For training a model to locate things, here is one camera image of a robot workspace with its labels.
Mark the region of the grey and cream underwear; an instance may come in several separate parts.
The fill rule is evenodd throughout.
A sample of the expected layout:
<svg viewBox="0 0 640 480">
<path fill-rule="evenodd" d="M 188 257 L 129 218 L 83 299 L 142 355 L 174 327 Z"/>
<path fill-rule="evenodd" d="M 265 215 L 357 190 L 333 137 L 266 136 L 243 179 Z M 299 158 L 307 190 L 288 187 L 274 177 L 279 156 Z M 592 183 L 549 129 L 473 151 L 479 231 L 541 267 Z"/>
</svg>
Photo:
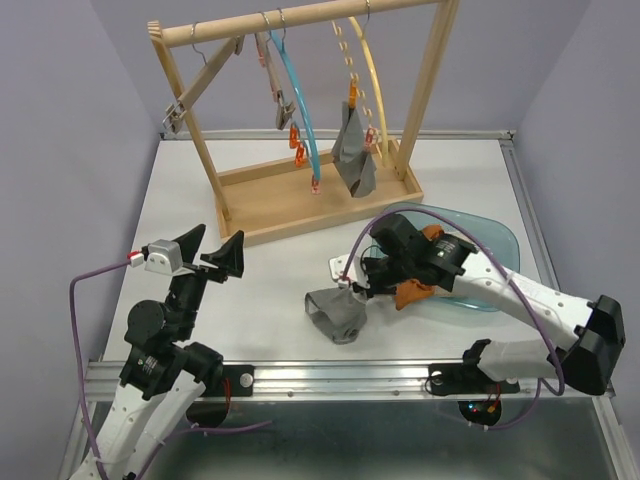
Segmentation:
<svg viewBox="0 0 640 480">
<path fill-rule="evenodd" d="M 308 292 L 304 304 L 312 324 L 336 345 L 354 342 L 367 321 L 366 303 L 348 289 Z"/>
</svg>

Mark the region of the orange and cream underwear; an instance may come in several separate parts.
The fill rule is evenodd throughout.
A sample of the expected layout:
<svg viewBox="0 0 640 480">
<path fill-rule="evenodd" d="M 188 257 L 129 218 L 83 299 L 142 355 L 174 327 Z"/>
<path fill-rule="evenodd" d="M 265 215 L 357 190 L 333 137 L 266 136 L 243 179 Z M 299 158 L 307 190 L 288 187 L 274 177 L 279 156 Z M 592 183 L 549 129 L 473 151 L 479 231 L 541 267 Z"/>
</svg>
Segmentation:
<svg viewBox="0 0 640 480">
<path fill-rule="evenodd" d="M 428 240 L 434 240 L 442 236 L 444 230 L 439 224 L 430 224 L 422 229 L 422 233 Z M 449 293 L 440 287 L 425 285 L 417 279 L 410 279 L 396 287 L 394 295 L 395 309 L 400 311 L 412 303 L 430 297 L 446 297 L 448 295 Z"/>
</svg>

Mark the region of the blue plastic hanger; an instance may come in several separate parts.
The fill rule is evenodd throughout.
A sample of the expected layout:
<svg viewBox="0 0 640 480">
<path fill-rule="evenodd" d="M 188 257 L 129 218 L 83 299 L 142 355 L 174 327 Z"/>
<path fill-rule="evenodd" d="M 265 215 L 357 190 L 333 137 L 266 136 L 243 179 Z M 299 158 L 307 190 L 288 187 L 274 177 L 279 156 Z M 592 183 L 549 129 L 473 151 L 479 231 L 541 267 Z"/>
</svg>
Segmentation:
<svg viewBox="0 0 640 480">
<path fill-rule="evenodd" d="M 282 22 L 282 30 L 283 30 L 282 36 L 278 36 L 277 34 L 273 33 L 269 18 L 264 12 L 261 12 L 261 16 L 263 17 L 264 23 L 266 24 L 266 32 L 267 32 L 268 39 L 271 40 L 272 43 L 275 45 L 276 50 L 278 51 L 278 54 L 280 55 L 281 61 L 287 72 L 287 76 L 289 78 L 290 84 L 294 91 L 295 99 L 297 101 L 298 107 L 300 108 L 300 115 L 303 122 L 304 130 L 305 130 L 305 136 L 302 137 L 298 125 L 294 121 L 291 122 L 290 147 L 296 149 L 296 156 L 295 156 L 294 163 L 297 167 L 301 167 L 303 158 L 307 157 L 312 169 L 311 193 L 314 195 L 319 195 L 320 180 L 321 180 L 321 164 L 320 164 L 320 157 L 319 157 L 319 152 L 316 144 L 316 136 L 314 133 L 306 98 L 302 91 L 296 69 L 286 50 L 286 46 L 285 46 L 286 22 L 284 18 L 284 13 L 282 9 L 279 9 L 278 12 L 280 14 L 280 18 Z"/>
</svg>

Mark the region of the plain grey underwear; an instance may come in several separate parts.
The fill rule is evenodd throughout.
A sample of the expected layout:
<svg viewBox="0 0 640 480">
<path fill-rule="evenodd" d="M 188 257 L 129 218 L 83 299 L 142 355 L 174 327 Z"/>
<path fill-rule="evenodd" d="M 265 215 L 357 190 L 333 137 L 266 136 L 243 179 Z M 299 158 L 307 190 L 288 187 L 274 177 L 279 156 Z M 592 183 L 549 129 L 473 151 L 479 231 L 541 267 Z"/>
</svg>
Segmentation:
<svg viewBox="0 0 640 480">
<path fill-rule="evenodd" d="M 376 189 L 376 165 L 365 147 L 358 112 L 347 101 L 341 106 L 341 127 L 332 147 L 333 164 L 352 198 L 363 198 Z"/>
</svg>

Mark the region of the beige cotton underwear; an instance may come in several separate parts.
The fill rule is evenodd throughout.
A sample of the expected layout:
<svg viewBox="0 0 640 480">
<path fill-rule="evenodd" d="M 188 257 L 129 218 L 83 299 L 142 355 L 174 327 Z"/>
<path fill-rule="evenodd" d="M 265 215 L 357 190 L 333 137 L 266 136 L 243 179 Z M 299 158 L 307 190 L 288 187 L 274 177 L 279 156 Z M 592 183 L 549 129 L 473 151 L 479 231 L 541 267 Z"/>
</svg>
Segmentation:
<svg viewBox="0 0 640 480">
<path fill-rule="evenodd" d="M 481 308 L 482 307 L 482 303 L 480 301 L 478 301 L 477 299 L 474 298 L 470 298 L 470 297 L 465 297 L 465 296 L 441 296 L 440 297 L 441 301 L 444 302 L 449 302 L 451 304 L 455 304 L 458 306 L 462 306 L 465 308 Z"/>
</svg>

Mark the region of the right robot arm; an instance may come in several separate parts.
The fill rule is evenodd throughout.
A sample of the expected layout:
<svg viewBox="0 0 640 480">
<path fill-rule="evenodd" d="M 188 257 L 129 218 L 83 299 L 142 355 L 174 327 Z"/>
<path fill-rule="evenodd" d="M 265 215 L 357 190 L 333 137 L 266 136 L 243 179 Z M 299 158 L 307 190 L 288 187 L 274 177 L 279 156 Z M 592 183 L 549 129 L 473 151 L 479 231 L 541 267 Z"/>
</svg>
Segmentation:
<svg viewBox="0 0 640 480">
<path fill-rule="evenodd" d="M 539 284 L 504 267 L 471 234 L 426 234 L 399 212 L 378 216 L 363 232 L 382 254 L 359 259 L 349 253 L 337 277 L 349 288 L 372 297 L 415 281 L 478 299 L 537 331 L 535 341 L 475 341 L 460 366 L 466 387 L 536 378 L 592 396 L 607 390 L 626 343 L 616 299 L 586 299 Z"/>
</svg>

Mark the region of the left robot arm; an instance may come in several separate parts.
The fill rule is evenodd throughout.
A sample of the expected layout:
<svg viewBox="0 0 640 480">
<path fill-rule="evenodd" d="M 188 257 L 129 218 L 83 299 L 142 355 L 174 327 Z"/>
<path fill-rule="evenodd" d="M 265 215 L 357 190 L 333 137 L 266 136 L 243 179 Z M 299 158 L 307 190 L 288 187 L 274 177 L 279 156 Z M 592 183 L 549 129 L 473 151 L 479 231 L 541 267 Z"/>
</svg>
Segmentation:
<svg viewBox="0 0 640 480">
<path fill-rule="evenodd" d="M 156 240 L 121 262 L 86 273 L 92 278 L 143 266 L 171 282 L 164 300 L 142 300 L 129 311 L 128 357 L 101 429 L 85 426 L 89 450 L 73 478 L 139 479 L 198 397 L 221 391 L 224 400 L 231 399 L 223 355 L 190 337 L 206 286 L 242 277 L 245 234 L 238 230 L 218 250 L 200 254 L 205 231 L 198 224 L 173 240 Z"/>
</svg>

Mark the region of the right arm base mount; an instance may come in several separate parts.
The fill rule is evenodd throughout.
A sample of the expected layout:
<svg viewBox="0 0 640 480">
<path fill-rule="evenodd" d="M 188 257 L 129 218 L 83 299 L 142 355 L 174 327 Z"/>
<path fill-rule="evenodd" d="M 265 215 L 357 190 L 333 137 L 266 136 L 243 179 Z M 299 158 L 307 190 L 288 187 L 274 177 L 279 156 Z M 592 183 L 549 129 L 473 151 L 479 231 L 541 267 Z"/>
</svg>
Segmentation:
<svg viewBox="0 0 640 480">
<path fill-rule="evenodd" d="M 436 363 L 428 367 L 425 390 L 435 396 L 477 395 L 489 396 L 516 394 L 520 392 L 518 382 L 490 379 L 475 366 L 462 363 Z"/>
</svg>

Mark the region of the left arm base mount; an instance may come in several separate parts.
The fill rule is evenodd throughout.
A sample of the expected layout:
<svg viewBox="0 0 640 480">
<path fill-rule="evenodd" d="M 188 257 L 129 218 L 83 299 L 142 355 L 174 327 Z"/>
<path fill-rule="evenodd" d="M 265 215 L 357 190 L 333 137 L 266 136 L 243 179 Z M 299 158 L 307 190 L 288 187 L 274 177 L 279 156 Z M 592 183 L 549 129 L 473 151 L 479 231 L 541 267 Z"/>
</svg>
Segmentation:
<svg viewBox="0 0 640 480">
<path fill-rule="evenodd" d="M 248 398 L 253 395 L 255 366 L 251 364 L 225 364 L 205 382 L 203 398 Z"/>
</svg>

